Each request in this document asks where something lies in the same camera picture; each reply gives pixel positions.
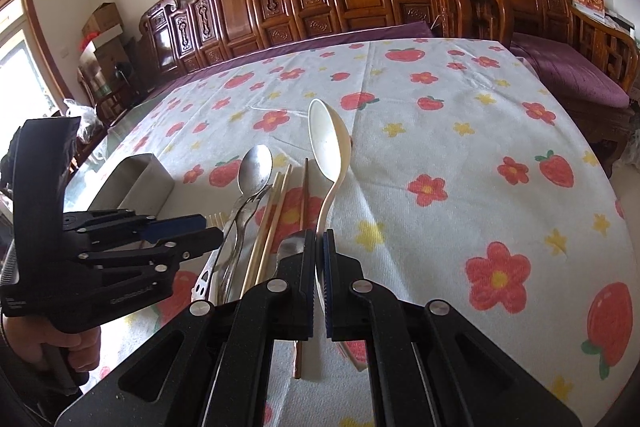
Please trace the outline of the purple sofa cushion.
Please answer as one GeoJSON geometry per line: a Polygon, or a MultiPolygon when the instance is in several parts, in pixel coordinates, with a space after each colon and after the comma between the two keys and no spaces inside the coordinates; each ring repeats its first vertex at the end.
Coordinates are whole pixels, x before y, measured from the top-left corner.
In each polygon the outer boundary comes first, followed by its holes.
{"type": "Polygon", "coordinates": [[[227,70],[235,67],[270,60],[270,58],[276,58],[294,52],[318,50],[326,48],[327,46],[338,46],[339,44],[352,44],[376,40],[434,37],[435,35],[433,34],[433,31],[431,31],[430,26],[428,26],[428,23],[424,22],[424,20],[420,20],[420,22],[390,27],[347,31],[342,32],[341,34],[285,43],[280,46],[274,46],[273,48],[262,49],[239,57],[230,58],[228,61],[197,69],[195,72],[188,72],[187,74],[178,76],[176,79],[169,80],[161,86],[158,86],[151,92],[150,97],[157,98],[161,94],[165,94],[166,92],[182,87],[192,81],[201,80],[207,76],[219,74],[220,72],[227,72],[227,70]]]}

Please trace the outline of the wooden door frame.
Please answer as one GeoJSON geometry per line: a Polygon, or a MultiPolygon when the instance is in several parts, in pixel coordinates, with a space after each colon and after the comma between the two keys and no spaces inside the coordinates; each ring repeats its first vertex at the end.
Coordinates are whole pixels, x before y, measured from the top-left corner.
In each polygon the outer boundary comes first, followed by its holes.
{"type": "MultiPolygon", "coordinates": [[[[5,8],[11,1],[13,0],[1,0],[1,7],[5,8]]],[[[26,18],[26,25],[29,28],[29,31],[25,32],[25,35],[28,35],[28,45],[32,52],[35,53],[34,57],[44,83],[53,95],[58,108],[62,108],[66,98],[74,97],[73,93],[61,75],[47,44],[47,40],[44,38],[34,0],[21,0],[21,2],[24,17],[26,18]]]]}

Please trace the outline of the metal rectangular tray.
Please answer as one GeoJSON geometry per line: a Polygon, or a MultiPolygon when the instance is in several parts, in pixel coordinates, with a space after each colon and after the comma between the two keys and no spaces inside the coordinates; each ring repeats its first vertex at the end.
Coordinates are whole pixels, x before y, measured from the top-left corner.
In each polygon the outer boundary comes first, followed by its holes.
{"type": "Polygon", "coordinates": [[[156,216],[174,186],[175,180],[153,154],[130,156],[108,176],[89,210],[125,209],[156,216]]]}

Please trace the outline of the light bamboo chopstick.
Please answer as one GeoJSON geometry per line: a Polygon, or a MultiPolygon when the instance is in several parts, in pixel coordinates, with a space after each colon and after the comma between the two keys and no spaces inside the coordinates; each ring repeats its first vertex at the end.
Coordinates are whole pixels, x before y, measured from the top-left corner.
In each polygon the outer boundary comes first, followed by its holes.
{"type": "Polygon", "coordinates": [[[280,219],[280,213],[284,203],[286,187],[288,186],[288,179],[290,179],[292,170],[293,170],[292,166],[288,165],[288,167],[286,167],[285,169],[285,172],[282,173],[283,174],[282,185],[280,188],[280,193],[279,193],[276,205],[273,206],[273,210],[270,216],[270,222],[267,229],[266,241],[265,241],[264,249],[262,250],[262,257],[259,260],[259,265],[257,269],[255,285],[260,283],[266,275],[268,262],[269,262],[269,255],[270,255],[272,243],[274,241],[274,236],[276,236],[279,219],[280,219]]]}
{"type": "Polygon", "coordinates": [[[262,214],[262,221],[260,221],[254,245],[252,247],[252,250],[250,251],[250,259],[248,259],[240,296],[243,296],[252,286],[255,285],[257,269],[266,241],[270,216],[273,210],[273,206],[276,205],[280,193],[282,179],[283,174],[278,172],[277,176],[274,178],[271,190],[269,191],[269,199],[267,205],[265,205],[264,213],[262,214]]]}

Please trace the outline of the cardboard box top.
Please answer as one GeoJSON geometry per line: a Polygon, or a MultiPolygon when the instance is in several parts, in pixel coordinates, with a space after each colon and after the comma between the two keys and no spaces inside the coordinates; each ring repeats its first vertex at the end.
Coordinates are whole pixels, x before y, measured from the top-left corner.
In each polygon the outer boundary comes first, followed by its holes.
{"type": "Polygon", "coordinates": [[[122,18],[119,15],[117,5],[113,2],[105,2],[98,6],[82,28],[82,35],[87,37],[102,32],[112,27],[122,25],[122,18]]]}

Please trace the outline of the clear plastic bag left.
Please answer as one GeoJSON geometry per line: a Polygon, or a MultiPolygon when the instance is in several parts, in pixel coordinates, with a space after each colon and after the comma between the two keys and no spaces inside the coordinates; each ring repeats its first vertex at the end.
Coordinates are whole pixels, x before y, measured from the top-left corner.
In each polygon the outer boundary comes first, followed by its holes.
{"type": "Polygon", "coordinates": [[[82,143],[90,143],[104,129],[102,121],[93,107],[79,104],[71,98],[66,98],[64,104],[66,106],[65,116],[79,119],[77,138],[82,143]]]}

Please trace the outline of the steel spoon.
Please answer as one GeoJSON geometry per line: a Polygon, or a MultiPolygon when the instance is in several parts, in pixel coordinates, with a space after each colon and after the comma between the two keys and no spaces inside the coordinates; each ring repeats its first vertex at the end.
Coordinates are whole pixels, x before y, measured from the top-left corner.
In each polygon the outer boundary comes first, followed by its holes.
{"type": "Polygon", "coordinates": [[[233,274],[244,244],[247,222],[253,213],[254,202],[262,198],[268,187],[272,173],[272,155],[265,144],[254,145],[245,155],[239,171],[239,188],[246,201],[234,218],[235,239],[229,259],[220,269],[218,288],[216,290],[217,303],[225,303],[231,291],[233,274]]]}

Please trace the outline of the strawberry flower tablecloth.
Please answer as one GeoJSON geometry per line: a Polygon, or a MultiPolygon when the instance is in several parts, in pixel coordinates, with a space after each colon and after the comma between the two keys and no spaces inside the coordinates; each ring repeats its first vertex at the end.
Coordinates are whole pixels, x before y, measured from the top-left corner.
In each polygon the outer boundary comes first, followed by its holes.
{"type": "Polygon", "coordinates": [[[440,298],[596,425],[639,361],[639,272],[622,206],[561,104],[503,46],[398,39],[258,58],[172,88],[97,172],[89,207],[125,158],[174,179],[163,217],[229,211],[245,153],[288,171],[277,238],[316,221],[307,110],[325,101],[352,138],[329,212],[336,246],[400,299],[440,298]]]}

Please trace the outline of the dark wooden chopstick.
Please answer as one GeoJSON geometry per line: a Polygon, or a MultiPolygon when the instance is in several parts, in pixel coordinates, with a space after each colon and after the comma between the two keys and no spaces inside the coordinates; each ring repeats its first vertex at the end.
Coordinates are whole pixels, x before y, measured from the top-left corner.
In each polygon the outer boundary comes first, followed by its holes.
{"type": "MultiPolygon", "coordinates": [[[[309,159],[304,161],[303,181],[302,188],[300,189],[300,205],[299,205],[299,231],[302,233],[306,230],[307,215],[308,215],[308,199],[309,199],[309,159]]],[[[303,346],[295,341],[293,349],[293,378],[302,378],[302,366],[303,366],[303,346]]]]}

